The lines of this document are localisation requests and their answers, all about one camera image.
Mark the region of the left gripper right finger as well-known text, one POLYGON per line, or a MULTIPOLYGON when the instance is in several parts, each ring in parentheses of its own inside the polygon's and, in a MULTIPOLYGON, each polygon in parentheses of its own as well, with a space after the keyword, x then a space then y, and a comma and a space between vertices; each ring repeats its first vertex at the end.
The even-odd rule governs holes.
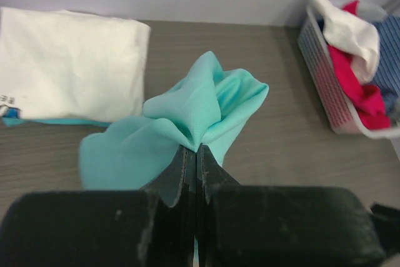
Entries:
POLYGON ((200 266, 379 266, 369 213, 350 190, 246 186, 207 146, 196 155, 200 266))

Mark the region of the teal t shirt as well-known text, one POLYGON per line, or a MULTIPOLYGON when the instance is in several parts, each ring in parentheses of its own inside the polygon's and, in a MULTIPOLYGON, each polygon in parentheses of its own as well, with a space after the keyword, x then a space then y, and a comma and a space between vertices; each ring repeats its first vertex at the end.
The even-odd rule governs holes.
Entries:
MULTIPOLYGON (((140 189, 159 176, 180 147, 197 155, 207 146, 218 165, 248 119, 260 108, 269 86, 245 69, 224 71, 212 52, 203 54, 187 76, 148 99, 142 116, 112 123, 84 138, 79 170, 86 191, 140 189)), ((198 255, 196 167, 194 255, 198 255)))

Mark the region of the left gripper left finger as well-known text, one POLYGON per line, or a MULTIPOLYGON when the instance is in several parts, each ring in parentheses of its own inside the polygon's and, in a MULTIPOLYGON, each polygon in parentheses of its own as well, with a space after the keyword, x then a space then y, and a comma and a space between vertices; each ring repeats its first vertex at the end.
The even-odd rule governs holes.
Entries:
POLYGON ((27 193, 1 222, 2 266, 191 266, 196 154, 130 191, 27 193))

